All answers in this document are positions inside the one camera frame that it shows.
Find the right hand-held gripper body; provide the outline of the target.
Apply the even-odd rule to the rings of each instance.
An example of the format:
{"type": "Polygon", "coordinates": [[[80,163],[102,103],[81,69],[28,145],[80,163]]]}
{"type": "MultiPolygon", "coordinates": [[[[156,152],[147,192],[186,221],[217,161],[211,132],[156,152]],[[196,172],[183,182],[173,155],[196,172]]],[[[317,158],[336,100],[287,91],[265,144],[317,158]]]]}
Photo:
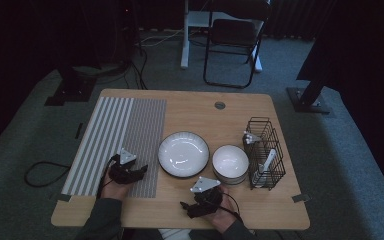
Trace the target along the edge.
{"type": "Polygon", "coordinates": [[[190,189],[194,194],[195,204],[189,207],[190,214],[210,214],[217,211],[222,202],[222,193],[219,189],[221,182],[200,176],[190,189]]]}

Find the dark pleated curtain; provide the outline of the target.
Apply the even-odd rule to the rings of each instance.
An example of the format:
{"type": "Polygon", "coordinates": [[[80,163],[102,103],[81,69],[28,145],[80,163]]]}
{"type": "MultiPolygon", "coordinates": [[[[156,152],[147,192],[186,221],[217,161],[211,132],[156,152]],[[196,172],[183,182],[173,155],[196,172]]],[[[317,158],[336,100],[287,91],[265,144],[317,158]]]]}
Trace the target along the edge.
{"type": "Polygon", "coordinates": [[[317,27],[313,20],[316,0],[271,0],[271,15],[264,33],[273,38],[313,40],[317,27]]]}

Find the black folding chair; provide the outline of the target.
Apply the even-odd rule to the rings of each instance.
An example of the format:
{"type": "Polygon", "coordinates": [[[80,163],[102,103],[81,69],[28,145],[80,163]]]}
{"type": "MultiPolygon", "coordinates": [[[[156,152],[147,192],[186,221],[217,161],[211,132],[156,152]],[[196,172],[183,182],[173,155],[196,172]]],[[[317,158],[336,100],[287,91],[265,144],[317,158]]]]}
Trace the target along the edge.
{"type": "Polygon", "coordinates": [[[253,80],[263,31],[272,12],[271,0],[209,0],[208,27],[203,80],[212,86],[244,89],[253,80]],[[244,85],[214,82],[208,79],[211,53],[246,56],[251,63],[248,82],[244,85]]]}

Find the black wire basket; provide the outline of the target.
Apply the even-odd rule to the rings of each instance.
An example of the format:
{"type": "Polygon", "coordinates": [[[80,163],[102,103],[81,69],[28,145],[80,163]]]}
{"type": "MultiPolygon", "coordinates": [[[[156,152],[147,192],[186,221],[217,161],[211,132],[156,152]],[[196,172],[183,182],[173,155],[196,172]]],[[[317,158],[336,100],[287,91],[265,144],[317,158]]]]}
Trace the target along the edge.
{"type": "Polygon", "coordinates": [[[267,117],[251,117],[244,131],[261,138],[261,141],[258,143],[246,144],[245,135],[243,134],[242,137],[244,151],[249,159],[248,178],[250,188],[267,188],[271,190],[286,174],[283,164],[283,150],[281,148],[276,128],[267,117]],[[277,151],[277,155],[269,167],[270,175],[268,182],[264,187],[255,187],[252,184],[253,174],[257,169],[258,164],[265,162],[271,149],[275,149],[277,151]]]}

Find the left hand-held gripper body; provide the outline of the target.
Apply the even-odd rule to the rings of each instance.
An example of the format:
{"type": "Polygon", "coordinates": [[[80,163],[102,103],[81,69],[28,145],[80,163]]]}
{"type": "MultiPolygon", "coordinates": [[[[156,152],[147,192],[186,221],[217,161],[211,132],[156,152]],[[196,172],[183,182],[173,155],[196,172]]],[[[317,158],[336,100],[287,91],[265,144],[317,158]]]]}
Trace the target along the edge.
{"type": "Polygon", "coordinates": [[[124,148],[112,157],[113,164],[109,169],[109,177],[118,184],[128,184],[134,179],[134,171],[131,167],[135,164],[136,155],[124,148]]]}

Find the grey striped placemat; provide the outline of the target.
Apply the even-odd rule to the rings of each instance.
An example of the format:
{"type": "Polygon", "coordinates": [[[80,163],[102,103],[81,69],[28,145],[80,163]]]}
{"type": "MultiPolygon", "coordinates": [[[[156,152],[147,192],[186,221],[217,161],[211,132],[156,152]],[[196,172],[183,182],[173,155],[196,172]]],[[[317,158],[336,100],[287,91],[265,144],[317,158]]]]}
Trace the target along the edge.
{"type": "Polygon", "coordinates": [[[136,156],[134,169],[147,166],[132,197],[154,198],[158,179],[158,148],[163,137],[163,99],[101,97],[95,106],[62,193],[94,196],[110,158],[122,151],[136,156]]]}

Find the white desk frame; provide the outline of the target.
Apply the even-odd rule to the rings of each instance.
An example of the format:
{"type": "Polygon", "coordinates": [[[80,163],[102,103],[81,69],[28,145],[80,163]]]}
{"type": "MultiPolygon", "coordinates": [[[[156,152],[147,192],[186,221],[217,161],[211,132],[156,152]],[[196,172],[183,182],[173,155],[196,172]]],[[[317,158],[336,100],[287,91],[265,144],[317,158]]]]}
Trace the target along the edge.
{"type": "MultiPolygon", "coordinates": [[[[189,36],[191,33],[189,33],[189,30],[191,27],[193,28],[207,28],[208,25],[208,18],[209,18],[209,12],[206,10],[189,10],[189,1],[190,0],[183,0],[184,1],[184,17],[183,17],[183,46],[182,46],[182,55],[181,55],[181,62],[180,67],[182,69],[187,69],[189,66],[189,36]]],[[[213,14],[214,19],[231,19],[231,20],[239,20],[234,17],[229,16],[228,14],[222,13],[222,12],[215,12],[213,14]]],[[[256,24],[256,26],[263,26],[264,22],[252,20],[256,24]]],[[[260,58],[258,56],[258,53],[256,51],[256,48],[252,51],[252,56],[256,57],[255,60],[255,66],[256,70],[255,72],[259,73],[263,70],[260,58]]]]}

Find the black stand base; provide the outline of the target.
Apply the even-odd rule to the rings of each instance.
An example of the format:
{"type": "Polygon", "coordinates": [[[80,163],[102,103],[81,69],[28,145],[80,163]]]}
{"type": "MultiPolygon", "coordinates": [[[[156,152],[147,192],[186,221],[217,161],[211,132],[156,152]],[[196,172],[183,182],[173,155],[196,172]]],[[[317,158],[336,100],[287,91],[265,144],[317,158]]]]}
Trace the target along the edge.
{"type": "Polygon", "coordinates": [[[45,106],[63,106],[66,102],[88,102],[97,79],[83,76],[71,66],[57,68],[62,80],[52,96],[45,101],[45,106]]]}
{"type": "Polygon", "coordinates": [[[321,91],[324,80],[312,80],[306,88],[288,87],[289,99],[296,112],[329,114],[330,108],[325,104],[321,91]]]}

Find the white ribbed object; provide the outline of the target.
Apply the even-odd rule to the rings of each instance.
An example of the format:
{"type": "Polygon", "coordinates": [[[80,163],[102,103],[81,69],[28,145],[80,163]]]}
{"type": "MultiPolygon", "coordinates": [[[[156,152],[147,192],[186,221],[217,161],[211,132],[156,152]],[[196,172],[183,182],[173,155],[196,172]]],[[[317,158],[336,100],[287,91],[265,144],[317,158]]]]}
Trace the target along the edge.
{"type": "Polygon", "coordinates": [[[191,240],[190,229],[160,229],[159,232],[164,240],[191,240]]]}

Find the black curtain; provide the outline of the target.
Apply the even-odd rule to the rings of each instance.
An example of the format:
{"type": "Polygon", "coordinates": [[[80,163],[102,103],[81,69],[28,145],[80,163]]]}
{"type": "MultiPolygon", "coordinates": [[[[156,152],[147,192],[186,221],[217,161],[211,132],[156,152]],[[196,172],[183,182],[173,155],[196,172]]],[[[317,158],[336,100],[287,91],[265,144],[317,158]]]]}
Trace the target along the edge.
{"type": "Polygon", "coordinates": [[[297,78],[340,93],[384,175],[384,0],[337,0],[297,78]]]}

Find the black equipment tower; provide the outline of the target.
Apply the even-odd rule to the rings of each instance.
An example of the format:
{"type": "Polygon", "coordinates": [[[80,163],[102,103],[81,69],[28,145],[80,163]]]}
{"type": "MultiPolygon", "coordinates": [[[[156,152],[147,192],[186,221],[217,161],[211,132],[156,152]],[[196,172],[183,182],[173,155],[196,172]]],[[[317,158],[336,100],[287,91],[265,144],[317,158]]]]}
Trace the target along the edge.
{"type": "Polygon", "coordinates": [[[134,0],[115,0],[116,47],[114,59],[123,63],[132,60],[137,35],[134,0]]]}

